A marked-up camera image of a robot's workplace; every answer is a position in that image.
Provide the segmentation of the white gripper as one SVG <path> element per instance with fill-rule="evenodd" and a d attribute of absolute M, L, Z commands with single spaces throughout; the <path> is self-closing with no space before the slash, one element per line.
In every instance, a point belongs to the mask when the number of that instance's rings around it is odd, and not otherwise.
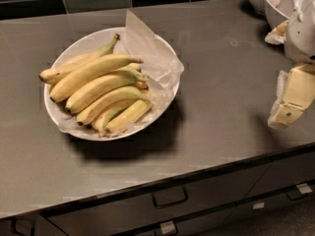
<path fill-rule="evenodd" d="M 284 43 L 285 56 L 295 62 L 315 63 L 315 0 L 303 0 L 288 21 L 265 36 L 265 41 Z M 268 125 L 278 130 L 297 121 L 315 100 L 315 66 L 299 64 L 288 73 L 280 71 L 276 96 Z"/>

